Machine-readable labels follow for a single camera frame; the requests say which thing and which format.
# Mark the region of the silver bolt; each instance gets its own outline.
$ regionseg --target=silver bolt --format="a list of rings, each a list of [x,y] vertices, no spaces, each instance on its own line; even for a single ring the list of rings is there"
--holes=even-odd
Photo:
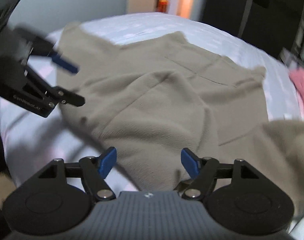
[[[190,188],[185,191],[185,195],[191,198],[196,198],[201,195],[201,192],[198,189]]]
[[[97,192],[100,198],[109,198],[113,196],[113,192],[109,189],[101,189]]]

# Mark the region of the white bed sheet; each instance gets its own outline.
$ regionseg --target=white bed sheet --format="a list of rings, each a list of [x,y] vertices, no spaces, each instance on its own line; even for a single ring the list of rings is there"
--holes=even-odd
[[[264,92],[269,119],[301,119],[296,91],[288,77],[287,68],[264,51],[209,25],[173,15],[146,13],[95,20],[84,23],[82,27],[89,33],[118,44],[182,31],[190,43],[228,56],[245,68],[265,66],[267,74]],[[61,31],[54,32],[49,38],[58,41],[60,34]],[[56,85],[56,69],[49,59],[31,57],[29,64],[52,86]],[[0,98],[0,133],[7,165],[16,186],[53,158],[77,162],[85,156],[99,155],[90,141],[69,130],[58,107],[48,118],[42,118]],[[82,188],[79,179],[70,179],[68,182]],[[106,182],[117,195],[122,190],[136,190],[115,168]]]

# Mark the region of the mattress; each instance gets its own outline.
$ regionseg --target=mattress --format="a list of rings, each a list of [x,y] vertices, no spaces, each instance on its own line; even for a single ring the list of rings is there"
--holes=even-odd
[[[145,13],[95,20],[82,24],[82,28],[117,44],[182,31],[190,43],[228,56],[245,68],[252,69],[258,65],[266,67],[263,88],[269,120],[301,119],[288,69],[264,51],[214,27],[178,16]],[[56,42],[60,39],[60,34],[61,31],[51,33],[49,39]],[[30,57],[28,63],[50,85],[56,85],[56,67],[50,59]],[[69,129],[58,107],[49,117],[42,118],[0,98],[0,134],[7,165],[16,186],[20,186],[53,158],[78,162],[85,156],[100,154],[95,144]],[[123,190],[136,190],[118,167],[112,169],[106,182],[116,195]],[[82,189],[80,179],[69,179],[68,183]]]

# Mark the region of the black cabinet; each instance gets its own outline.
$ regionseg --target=black cabinet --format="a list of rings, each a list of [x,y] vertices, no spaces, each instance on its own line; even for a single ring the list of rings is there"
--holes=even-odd
[[[304,0],[252,0],[245,20],[247,0],[206,0],[201,22],[209,24],[277,57],[290,50],[300,23]],[[240,32],[242,20],[246,23]]]

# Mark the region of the gray ribbed panel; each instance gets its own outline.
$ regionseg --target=gray ribbed panel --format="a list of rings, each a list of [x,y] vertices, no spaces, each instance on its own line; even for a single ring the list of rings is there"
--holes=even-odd
[[[181,199],[175,191],[122,192],[117,200],[98,203],[77,227],[53,236],[13,233],[6,240],[290,240],[285,232],[244,236],[217,224],[196,201]]]

